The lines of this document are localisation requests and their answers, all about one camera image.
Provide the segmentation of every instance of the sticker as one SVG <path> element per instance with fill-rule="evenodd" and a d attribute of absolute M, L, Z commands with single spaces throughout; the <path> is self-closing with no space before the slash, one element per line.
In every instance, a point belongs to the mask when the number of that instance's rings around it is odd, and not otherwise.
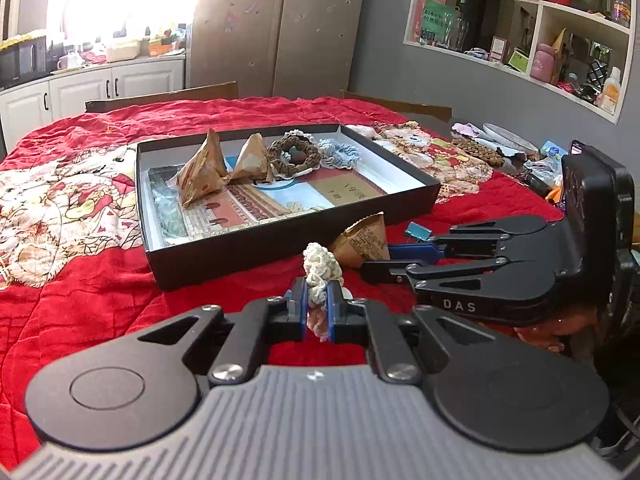
<path fill-rule="evenodd" d="M 441 148 L 448 148 L 450 144 L 446 140 L 437 139 L 436 137 L 433 137 L 433 139 L 431 139 L 431 143 L 435 144 L 436 146 L 440 146 Z"/>
<path fill-rule="evenodd" d="M 384 194 L 357 173 L 311 180 L 309 184 L 333 205 L 351 204 Z"/>
<path fill-rule="evenodd" d="M 260 5 L 260 2 L 252 2 L 251 5 L 249 5 L 243 12 L 245 14 L 251 14 L 252 12 L 254 12 L 254 10 L 258 9 L 259 5 Z"/>
<path fill-rule="evenodd" d="M 234 25 L 236 24 L 236 20 L 238 19 L 238 17 L 232 13 L 231 11 L 229 11 L 226 14 L 226 18 L 225 18 L 225 32 L 231 32 L 232 30 L 234 30 Z"/>

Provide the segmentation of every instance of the microwave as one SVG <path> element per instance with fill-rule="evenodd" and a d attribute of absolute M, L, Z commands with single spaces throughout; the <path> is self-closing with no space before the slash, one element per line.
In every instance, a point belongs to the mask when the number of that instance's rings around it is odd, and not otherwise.
<path fill-rule="evenodd" d="M 41 36 L 0 50 L 0 88 L 47 76 L 47 38 Z"/>

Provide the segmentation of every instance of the refrigerator door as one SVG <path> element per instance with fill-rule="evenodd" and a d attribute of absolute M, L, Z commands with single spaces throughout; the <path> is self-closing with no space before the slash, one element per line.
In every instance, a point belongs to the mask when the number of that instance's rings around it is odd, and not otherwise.
<path fill-rule="evenodd" d="M 338 96 L 346 89 L 362 0 L 284 0 L 273 94 Z"/>
<path fill-rule="evenodd" d="M 240 97 L 271 96 L 283 0 L 198 0 L 191 88 L 237 81 Z"/>

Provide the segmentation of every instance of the white shelf frame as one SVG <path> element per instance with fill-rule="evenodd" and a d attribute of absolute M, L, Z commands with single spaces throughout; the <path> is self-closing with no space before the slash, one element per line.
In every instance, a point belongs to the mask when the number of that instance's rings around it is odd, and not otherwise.
<path fill-rule="evenodd" d="M 566 13 L 566 18 L 567 21 L 570 20 L 580 20 L 580 22 L 583 24 L 583 29 L 588 28 L 588 27 L 596 27 L 597 30 L 599 30 L 599 39 L 602 39 L 602 35 L 606 34 L 606 32 L 608 30 L 610 30 L 612 36 L 616 39 L 615 44 L 618 45 L 624 45 L 626 44 L 626 59 L 625 59 L 625 69 L 622 75 L 622 84 L 621 84 L 621 89 L 620 89 L 620 98 L 618 101 L 618 106 L 616 106 L 616 112 L 615 114 L 611 115 L 609 113 L 606 113 L 604 110 L 601 110 L 600 108 L 591 105 L 579 98 L 577 98 L 576 96 L 569 94 L 568 92 L 565 92 L 564 90 L 562 90 L 561 88 L 558 88 L 556 86 L 553 86 L 551 84 L 548 83 L 544 83 L 542 81 L 538 81 L 537 79 L 534 79 L 532 77 L 529 76 L 530 70 L 531 70 L 531 65 L 533 62 L 533 56 L 530 54 L 529 56 L 529 64 L 527 66 L 527 71 L 526 73 L 521 73 L 521 72 L 517 72 L 515 70 L 511 70 L 509 68 L 504 67 L 501 63 L 498 62 L 489 62 L 489 61 L 485 61 L 482 59 L 477 59 L 475 57 L 471 57 L 471 56 L 466 56 L 465 54 L 461 54 L 459 52 L 454 52 L 452 50 L 446 50 L 444 48 L 438 48 L 435 46 L 430 46 L 430 45 L 423 45 L 420 43 L 417 43 L 416 41 L 412 40 L 412 32 L 414 29 L 414 23 L 413 23 L 413 19 L 414 19 L 414 14 L 415 14 L 415 3 L 416 0 L 411 0 L 411 6 L 409 9 L 409 13 L 407 16 L 407 22 L 406 22 L 406 28 L 404 31 L 404 38 L 403 38 L 403 43 L 405 45 L 410 45 L 410 46 L 414 46 L 414 47 L 418 47 L 418 48 L 423 48 L 425 50 L 432 50 L 434 52 L 439 52 L 441 54 L 444 54 L 446 56 L 454 56 L 454 57 L 458 57 L 460 59 L 464 59 L 468 62 L 475 62 L 475 63 L 479 63 L 479 64 L 484 64 L 485 66 L 489 66 L 491 68 L 494 68 L 496 70 L 501 70 L 504 73 L 513 75 L 515 77 L 518 77 L 520 79 L 524 79 L 526 81 L 529 81 L 532 84 L 538 85 L 538 86 L 542 86 L 543 88 L 546 88 L 552 92 L 554 92 L 555 94 L 564 97 L 565 99 L 569 99 L 569 101 L 572 101 L 574 103 L 576 103 L 577 105 L 580 105 L 584 108 L 587 108 L 587 110 L 590 110 L 591 112 L 595 113 L 596 115 L 599 115 L 600 117 L 602 117 L 603 119 L 609 121 L 610 123 L 614 123 L 617 124 L 618 120 L 620 120 L 620 113 L 622 111 L 622 107 L 624 104 L 624 99 L 625 99 L 625 95 L 626 95 L 626 88 L 628 87 L 628 82 L 629 82 L 629 75 L 631 72 L 631 64 L 633 62 L 633 55 L 634 55 L 634 41 L 636 39 L 636 5 L 637 5 L 637 0 L 631 0 L 631 24 L 629 28 L 624 27 L 623 25 L 619 25 L 618 23 L 614 23 L 611 22 L 609 20 L 606 20 L 605 18 L 601 18 L 598 16 L 595 16 L 594 14 L 589 14 L 588 12 L 583 12 L 582 10 L 579 9 L 574 9 L 573 7 L 567 7 L 567 6 L 561 6 L 558 4 L 554 4 L 551 2 L 547 2 L 544 0 L 514 0 L 516 3 L 521 3 L 521 4 L 526 4 L 528 6 L 536 6 L 537 7 L 537 15 L 536 15 L 536 26 L 534 29 L 534 35 L 533 35 L 533 41 L 532 41 L 532 50 L 533 50 L 533 46 L 537 45 L 539 43 L 539 38 L 540 38 L 540 32 L 541 32 L 541 28 L 542 28 L 542 23 L 543 23 L 543 17 L 545 15 L 545 13 L 548 12 L 553 12 L 553 13 L 560 13 L 560 12 L 565 12 Z"/>

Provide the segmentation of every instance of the wooden chair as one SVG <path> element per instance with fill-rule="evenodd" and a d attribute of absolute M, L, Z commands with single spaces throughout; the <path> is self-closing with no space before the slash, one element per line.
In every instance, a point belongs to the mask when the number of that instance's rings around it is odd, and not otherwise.
<path fill-rule="evenodd" d="M 355 94 L 346 90 L 340 90 L 340 97 L 342 99 L 357 99 L 358 101 L 365 101 L 367 103 L 373 103 L 387 108 L 393 112 L 399 114 L 418 114 L 428 115 L 436 117 L 441 121 L 448 123 L 451 120 L 452 111 L 451 108 L 446 106 L 429 106 L 419 105 L 414 103 L 405 103 L 403 101 L 389 101 L 388 99 L 379 99 L 377 97 L 369 97 L 366 95 Z"/>
<path fill-rule="evenodd" d="M 119 110 L 132 105 L 148 105 L 152 103 L 167 103 L 170 101 L 209 101 L 211 99 L 238 99 L 238 83 L 220 83 L 199 88 L 187 88 L 177 92 L 165 92 L 163 94 L 141 95 L 139 97 L 121 97 L 117 99 L 104 99 L 87 101 L 84 106 L 87 112 L 105 113 Z"/>

